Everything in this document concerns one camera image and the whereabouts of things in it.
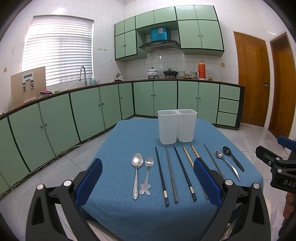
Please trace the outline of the person's right hand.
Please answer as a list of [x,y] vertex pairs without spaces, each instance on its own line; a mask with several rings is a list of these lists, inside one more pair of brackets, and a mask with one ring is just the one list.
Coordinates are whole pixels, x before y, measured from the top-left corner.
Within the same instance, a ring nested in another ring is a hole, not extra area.
[[296,199],[295,194],[287,193],[287,195],[286,195],[286,203],[285,203],[285,207],[284,207],[284,210],[283,210],[283,217],[284,218],[289,218],[290,215],[294,212],[294,210],[295,210],[295,199]]

